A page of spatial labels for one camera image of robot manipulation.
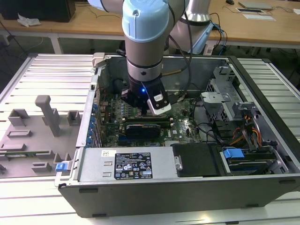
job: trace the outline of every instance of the laptop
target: laptop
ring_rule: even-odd
[[[254,9],[265,9],[272,10],[273,7],[266,3],[251,2],[251,1],[239,1],[239,4],[244,8],[254,8]]]

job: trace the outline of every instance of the desk leg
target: desk leg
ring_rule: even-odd
[[[60,46],[60,41],[58,37],[51,37],[52,46],[54,49],[55,54],[63,54],[64,51],[62,50],[62,47]]]
[[[251,56],[256,56],[260,50],[261,50],[261,47],[254,47],[254,49],[252,50]]]
[[[6,35],[0,35],[0,43],[4,46],[9,46],[9,41]]]
[[[203,55],[211,55],[212,54],[212,50],[214,49],[215,44],[211,43],[210,41],[208,41],[205,45],[205,49],[203,52]]]

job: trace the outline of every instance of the sticker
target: sticker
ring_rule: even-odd
[[[116,150],[102,150],[101,156],[102,157],[114,157],[117,153]]]
[[[26,155],[6,155],[7,158],[26,157]]]
[[[116,180],[153,178],[151,155],[149,152],[117,153],[115,154],[115,165],[114,178]]]

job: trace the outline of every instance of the white cloth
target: white cloth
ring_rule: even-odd
[[[38,19],[29,19],[21,16],[20,14],[18,14],[18,16],[19,16],[18,22],[25,27],[41,25]]]

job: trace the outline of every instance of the gray 3d-printed holder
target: gray 3d-printed holder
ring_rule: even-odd
[[[43,116],[29,116],[24,109],[13,110],[12,124],[0,141],[0,164],[5,168],[0,178],[53,176],[57,163],[74,157],[80,114],[70,111],[68,116],[59,116],[55,109],[49,110],[49,99],[44,97],[37,104],[46,115],[52,112],[50,118],[56,122],[52,126],[56,132],[55,126],[59,125],[59,136],[53,136],[51,127],[43,122],[48,122],[46,116],[43,119]]]
[[[79,111],[69,111],[67,113],[67,120],[70,126],[79,126],[81,123]]]
[[[4,174],[6,168],[0,164],[0,173]]]
[[[15,127],[22,126],[24,127],[24,122],[23,119],[29,118],[27,112],[25,109],[13,109],[8,116],[9,121],[11,122],[12,125]]]
[[[48,162],[37,162],[37,163],[32,163],[32,170],[37,173],[37,172],[51,172],[52,167]]]
[[[37,107],[41,108],[53,136],[58,137],[60,135],[60,126],[58,120],[56,120],[55,115],[53,114],[50,101],[51,98],[49,95],[38,95],[35,104]]]

